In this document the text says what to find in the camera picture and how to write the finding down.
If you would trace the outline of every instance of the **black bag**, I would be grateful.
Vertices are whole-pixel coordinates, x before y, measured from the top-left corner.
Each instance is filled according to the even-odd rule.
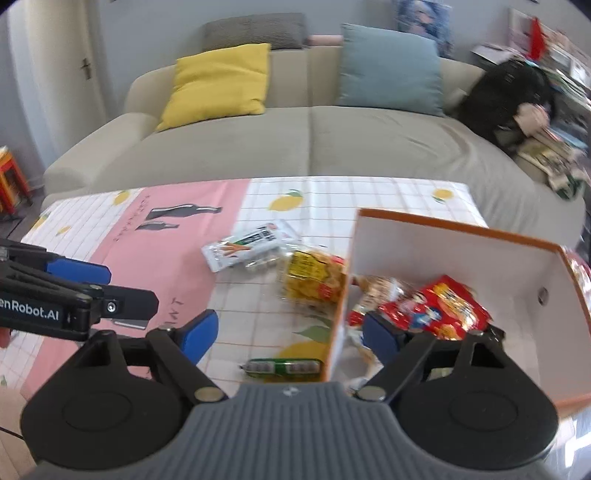
[[[461,103],[457,118],[493,145],[513,153],[525,140],[513,119],[522,103],[541,105],[550,120],[554,118],[554,90],[548,76],[522,60],[508,60],[484,74]]]

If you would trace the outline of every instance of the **grid pattern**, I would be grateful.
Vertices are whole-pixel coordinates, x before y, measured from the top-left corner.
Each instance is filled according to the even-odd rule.
[[[438,202],[433,198],[437,189],[449,190],[453,197]],[[298,208],[269,210],[275,199],[290,190],[298,190],[303,196]],[[252,180],[233,231],[284,219],[304,241],[346,257],[360,207],[486,226],[463,184],[381,177],[303,177]],[[249,358],[274,356],[292,343],[307,341],[294,332],[322,327],[318,316],[331,318],[330,312],[319,315],[308,307],[279,299],[278,291],[274,271],[252,275],[241,268],[229,268],[217,274],[208,307],[218,312],[220,331],[198,366],[228,395],[234,395],[241,382],[252,381],[238,365]]]
[[[55,202],[41,214],[41,220],[22,242],[86,261],[139,192],[140,189],[101,193]],[[0,378],[4,376],[10,388],[21,388],[43,337],[25,332],[13,335],[8,348],[0,349]]]
[[[448,190],[451,198],[438,202],[433,197],[437,189]],[[290,190],[298,190],[302,195],[297,207],[287,211],[269,209]],[[88,260],[140,191],[57,202],[42,214],[44,221],[23,241],[70,258]],[[292,177],[251,180],[233,230],[244,231],[269,220],[284,219],[305,242],[346,257],[356,210],[360,207],[486,226],[463,184],[380,177]],[[281,300],[275,276],[273,270],[253,275],[238,267],[216,276],[208,306],[219,314],[219,335],[198,366],[229,395],[236,393],[241,382],[251,381],[238,365],[249,358],[275,356],[292,343],[308,341],[309,338],[295,332],[311,327],[325,329],[327,320],[323,319],[332,317],[331,312]],[[20,333],[0,353],[4,355],[0,374],[6,372],[10,387],[22,385],[42,341],[37,335]]]

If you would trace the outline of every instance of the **table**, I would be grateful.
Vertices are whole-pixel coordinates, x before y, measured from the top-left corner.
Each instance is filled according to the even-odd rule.
[[[182,206],[162,216],[164,209]],[[380,177],[220,180],[147,187],[62,200],[42,213],[24,242],[106,264],[112,284],[150,288],[160,299],[149,329],[183,325],[204,308],[220,317],[217,341],[198,366],[233,395],[247,380],[238,365],[294,343],[328,341],[330,312],[281,300],[273,271],[212,274],[202,245],[275,219],[305,242],[347,256],[356,209],[376,207],[486,226],[467,186]],[[145,332],[99,327],[131,336]],[[29,397],[74,350],[72,342],[20,333],[0,352],[0,375]]]

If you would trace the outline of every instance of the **sofa cushion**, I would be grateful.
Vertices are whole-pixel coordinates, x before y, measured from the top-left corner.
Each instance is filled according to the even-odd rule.
[[[409,177],[466,183],[491,228],[573,245],[581,200],[564,202],[501,150],[450,118],[372,108],[311,108],[312,175]],[[554,196],[559,204],[547,213]],[[569,232],[548,225],[570,223]]]
[[[240,45],[177,60],[174,87],[158,130],[265,112],[268,43]]]
[[[308,173],[309,108],[220,118],[150,135],[103,171],[92,193],[185,181]]]
[[[224,18],[203,26],[203,51],[270,43],[273,50],[304,48],[304,14],[262,14]]]
[[[336,105],[342,51],[343,48],[335,46],[318,46],[307,50],[312,106]],[[440,59],[440,65],[444,105],[453,102],[458,89],[470,92],[484,73],[484,70],[461,61]]]
[[[381,28],[343,25],[338,105],[443,116],[437,44]]]

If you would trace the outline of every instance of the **white snack packet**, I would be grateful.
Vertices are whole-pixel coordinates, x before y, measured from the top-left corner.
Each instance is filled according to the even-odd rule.
[[[205,245],[201,251],[212,272],[245,262],[264,252],[298,240],[299,235],[285,220],[274,220]]]

